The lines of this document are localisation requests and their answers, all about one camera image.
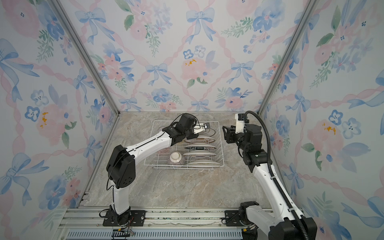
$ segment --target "metal corner post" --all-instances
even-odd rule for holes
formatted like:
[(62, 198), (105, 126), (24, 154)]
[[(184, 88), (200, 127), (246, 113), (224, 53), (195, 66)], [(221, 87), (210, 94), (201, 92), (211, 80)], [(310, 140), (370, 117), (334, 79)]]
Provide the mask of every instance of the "metal corner post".
[(261, 116), (263, 114), (263, 111), (265, 111), (265, 109), (266, 109), (275, 89), (276, 89), (276, 86), (277, 86), (280, 78), (283, 75), (284, 69), (288, 65), (288, 62), (289, 62), (290, 58), (292, 57), (293, 52), (295, 51), (295, 48), (296, 48), (301, 36), (303, 35), (305, 28), (308, 26), (308, 23), (312, 17), (312, 14), (313, 14), (315, 7), (318, 4), (318, 2), (319, 2), (318, 0), (309, 0), (308, 1), (308, 5), (306, 6), (306, 8), (303, 11), (303, 15), (300, 19), (300, 22), (299, 22), (296, 30), (293, 32), (292, 40), (284, 52), (284, 55), (283, 55), (282, 60), (281, 60), (281, 64), (278, 66), (276, 73), (275, 73), (275, 77), (273, 78), (271, 84), (269, 85), (269, 87), (266, 91), (266, 94), (264, 96), (263, 102), (260, 105), (260, 108), (258, 110), (259, 116)]
[(63, 28), (66, 30), (69, 37), (71, 38), (71, 41), (73, 42), (74, 46), (78, 50), (78, 53), (80, 54), (81, 58), (84, 60), (85, 65), (88, 67), (90, 73), (92, 74), (92, 77), (95, 79), (95, 82), (97, 86), (100, 88), (100, 91), (104, 95), (106, 101), (108, 102), (110, 107), (113, 109), (114, 113), (118, 115), (119, 109), (117, 108), (115, 102), (113, 101), (111, 95), (109, 94), (107, 87), (104, 84), (103, 80), (101, 79), (96, 66), (93, 64), (91, 57), (89, 56), (87, 50), (85, 49), (85, 46), (80, 41), (80, 37), (77, 34), (67, 13), (65, 12), (60, 0), (48, 0), (48, 2), (52, 10), (55, 12), (56, 16), (60, 20), (61, 24), (63, 25)]

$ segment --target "black cable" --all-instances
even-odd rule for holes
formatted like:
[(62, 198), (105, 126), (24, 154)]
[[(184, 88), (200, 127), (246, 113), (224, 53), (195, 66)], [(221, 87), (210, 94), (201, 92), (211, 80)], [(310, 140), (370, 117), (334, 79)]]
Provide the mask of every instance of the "black cable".
[(209, 128), (209, 131), (211, 131), (211, 129), (212, 129), (213, 131), (215, 131), (215, 133), (214, 133), (214, 134), (212, 134), (212, 135), (210, 135), (209, 137), (212, 137), (213, 135), (215, 135), (215, 134), (216, 134), (216, 130), (215, 130), (215, 129), (213, 129), (213, 128)]
[[(260, 122), (261, 126), (263, 127), (264, 129), (264, 133), (265, 133), (265, 138), (266, 138), (266, 145), (267, 145), (267, 166), (268, 166), (268, 171), (269, 171), (269, 174), (271, 175), (272, 180), (273, 182), (275, 183), (277, 189), (279, 190), (281, 196), (283, 197), (285, 203), (287, 204), (288, 208), (292, 208), (292, 205), (291, 205), (291, 202), (288, 200), (287, 196), (285, 195), (283, 189), (281, 188), (279, 182), (276, 180), (276, 178), (274, 177), (275, 175), (273, 174), (273, 171), (272, 171), (272, 167), (271, 167), (271, 164), (272, 164), (272, 161), (271, 161), (271, 140), (270, 140), (270, 137), (269, 137), (269, 133), (268, 133), (268, 130), (266, 128), (266, 125), (264, 124), (263, 120), (261, 119), (261, 117), (259, 115), (257, 115), (255, 112), (253, 111), (246, 111), (245, 114), (244, 114), (244, 122), (247, 122), (247, 114), (251, 114), (253, 115), (255, 118), (257, 118), (257, 120)], [(305, 240), (309, 240), (309, 236), (308, 236), (308, 233), (307, 231), (305, 230), (305, 227), (303, 225), (303, 223), (301, 222), (300, 218), (298, 217), (297, 213), (295, 212), (295, 210), (291, 210), (291, 213), (292, 215), (294, 216), (295, 220), (296, 220), (296, 223), (297, 225), (299, 226), (300, 228), (300, 232), (301, 234), (303, 235), (304, 239)]]
[(106, 211), (106, 210), (109, 210), (109, 209), (103, 209), (103, 210), (101, 210), (101, 211), (99, 212), (99, 217), (105, 218), (105, 216), (101, 216), (101, 213), (102, 213), (103, 211)]
[(240, 157), (243, 158), (243, 156), (241, 156), (240, 147), (239, 146), (237, 146), (237, 151), (239, 152)]

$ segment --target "white plate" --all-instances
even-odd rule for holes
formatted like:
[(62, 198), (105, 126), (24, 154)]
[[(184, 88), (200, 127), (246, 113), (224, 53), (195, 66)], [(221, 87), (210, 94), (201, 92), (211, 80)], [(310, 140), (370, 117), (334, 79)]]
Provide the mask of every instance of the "white plate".
[(216, 156), (216, 153), (207, 150), (193, 150), (183, 154), (184, 156)]
[(196, 149), (197, 147), (203, 147), (204, 149), (216, 149), (216, 146), (209, 143), (192, 143), (188, 146), (185, 146), (185, 149)]
[(187, 164), (187, 166), (191, 166), (191, 165), (202, 165), (202, 164), (214, 164), (214, 165), (219, 165), (219, 166), (222, 166), (220, 163), (218, 162), (215, 162), (215, 161), (212, 161), (212, 160), (205, 160), (205, 159), (201, 159), (201, 160), (195, 160), (195, 161), (191, 161), (190, 163)]
[(186, 143), (197, 143), (197, 142), (212, 143), (214, 141), (216, 141), (216, 139), (214, 139), (213, 137), (205, 136), (205, 135), (200, 135), (197, 138), (184, 140), (184, 142)]

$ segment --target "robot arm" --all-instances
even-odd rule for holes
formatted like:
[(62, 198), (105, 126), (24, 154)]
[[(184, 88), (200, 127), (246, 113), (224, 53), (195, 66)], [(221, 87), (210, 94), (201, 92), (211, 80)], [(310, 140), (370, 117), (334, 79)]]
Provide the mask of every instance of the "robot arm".
[(199, 136), (204, 127), (197, 125), (195, 116), (184, 113), (178, 122), (172, 122), (158, 134), (132, 146), (116, 146), (107, 165), (109, 184), (113, 188), (113, 203), (109, 211), (118, 225), (125, 225), (131, 218), (129, 185), (136, 177), (136, 166), (151, 154), (170, 147), (184, 138)]

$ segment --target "metal base plate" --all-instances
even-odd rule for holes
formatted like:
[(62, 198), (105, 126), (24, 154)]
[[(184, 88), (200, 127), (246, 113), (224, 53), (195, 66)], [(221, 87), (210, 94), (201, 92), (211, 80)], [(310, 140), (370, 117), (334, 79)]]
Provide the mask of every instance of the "metal base plate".
[[(131, 227), (142, 227), (145, 220), (145, 210), (131, 210), (133, 220), (131, 222)], [(111, 211), (107, 211), (104, 217), (103, 226), (104, 227), (119, 227), (119, 225), (113, 221)]]
[[(225, 213), (225, 220), (228, 221), (233, 216), (238, 214), (238, 210), (226, 210)], [(227, 227), (243, 227), (244, 225), (240, 222), (240, 215), (235, 216), (232, 220), (229, 222), (226, 222)]]

